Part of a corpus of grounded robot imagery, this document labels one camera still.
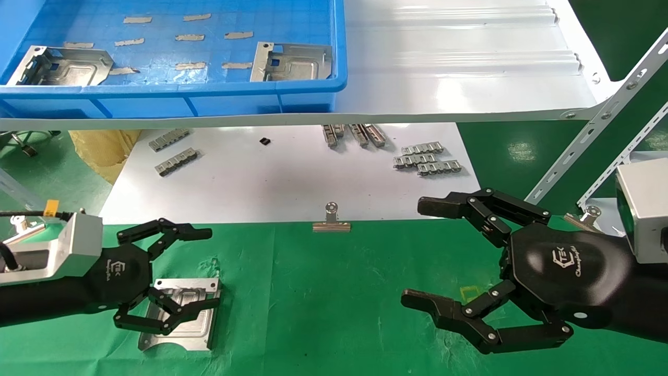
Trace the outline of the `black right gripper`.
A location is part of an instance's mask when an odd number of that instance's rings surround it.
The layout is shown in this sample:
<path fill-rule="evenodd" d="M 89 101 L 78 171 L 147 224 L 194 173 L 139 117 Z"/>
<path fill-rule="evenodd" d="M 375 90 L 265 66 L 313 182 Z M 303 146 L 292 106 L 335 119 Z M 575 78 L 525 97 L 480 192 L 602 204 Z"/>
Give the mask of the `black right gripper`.
<path fill-rule="evenodd" d="M 436 328 L 480 353 L 558 348 L 574 333 L 565 321 L 666 343 L 666 264 L 637 262 L 625 238 L 549 228 L 549 211 L 492 188 L 421 197 L 417 212 L 465 219 L 495 247 L 506 246 L 503 281 L 468 304 L 413 289 L 401 295 L 404 307 L 429 314 Z M 511 233 L 503 219 L 524 228 Z M 508 300 L 541 324 L 485 323 Z"/>

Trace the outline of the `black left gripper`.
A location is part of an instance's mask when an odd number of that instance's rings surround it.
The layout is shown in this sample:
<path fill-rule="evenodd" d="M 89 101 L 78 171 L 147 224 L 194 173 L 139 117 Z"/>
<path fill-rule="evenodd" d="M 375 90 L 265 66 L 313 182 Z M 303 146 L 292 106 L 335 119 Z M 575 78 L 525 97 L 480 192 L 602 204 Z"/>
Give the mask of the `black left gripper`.
<path fill-rule="evenodd" d="M 134 245 L 158 234 L 161 237 L 147 252 Z M 118 309 L 114 314 L 117 328 L 169 335 L 180 324 L 198 319 L 201 312 L 219 307 L 219 297 L 181 305 L 150 287 L 151 262 L 176 241 L 212 238 L 212 229 L 197 229 L 189 223 L 175 224 L 160 218 L 119 231 L 116 238 L 120 246 L 103 248 L 100 259 L 83 276 L 2 286 L 1 326 Z M 131 309 L 146 298 L 169 316 L 161 320 L 131 314 Z"/>

